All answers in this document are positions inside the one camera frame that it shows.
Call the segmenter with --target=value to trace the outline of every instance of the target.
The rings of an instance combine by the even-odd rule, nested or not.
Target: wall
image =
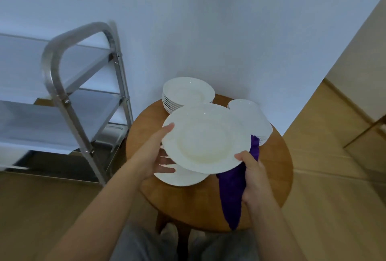
[[[327,77],[377,120],[386,114],[386,0],[381,0]]]
[[[191,76],[260,103],[283,134],[378,1],[0,0],[0,32],[51,38],[114,21],[134,117],[169,78]]]

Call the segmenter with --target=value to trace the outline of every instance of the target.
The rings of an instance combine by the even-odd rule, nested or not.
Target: stacked white plate
[[[183,106],[212,103],[215,91],[205,81],[190,77],[173,78],[164,84],[162,103],[168,113]]]
[[[267,142],[273,128],[256,103],[246,99],[235,99],[229,102],[228,108],[239,118],[250,134],[260,139],[260,146]]]
[[[229,171],[241,161],[236,153],[250,149],[250,133],[226,107],[201,103],[184,106],[165,120],[175,123],[162,139],[168,156],[176,163],[176,172],[155,174],[170,185],[189,186],[210,174]]]

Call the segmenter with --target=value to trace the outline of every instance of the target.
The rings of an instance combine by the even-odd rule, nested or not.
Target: table leg
[[[160,233],[165,225],[171,222],[176,225],[178,230],[178,246],[177,254],[179,261],[185,261],[188,258],[188,238],[190,234],[191,227],[188,225],[172,219],[171,217],[163,214],[158,211],[157,222],[156,222],[156,232]]]

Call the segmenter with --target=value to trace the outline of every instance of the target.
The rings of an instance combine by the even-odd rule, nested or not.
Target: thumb
[[[167,135],[167,133],[171,132],[174,128],[174,123],[170,123],[165,127],[162,127],[157,132],[153,134],[153,138],[155,138],[157,141],[160,141]]]
[[[237,160],[244,161],[247,167],[252,167],[253,165],[257,164],[257,161],[248,151],[241,151],[240,153],[235,154],[235,158]]]

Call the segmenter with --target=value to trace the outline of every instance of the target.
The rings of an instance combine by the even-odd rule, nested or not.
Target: foot
[[[178,230],[175,224],[168,222],[159,235],[161,236],[161,239],[170,241],[173,243],[173,245],[175,245],[175,247],[177,247]]]
[[[191,250],[192,245],[195,242],[201,242],[206,239],[205,232],[202,232],[200,230],[192,229],[190,230],[189,238],[188,238],[188,251]]]

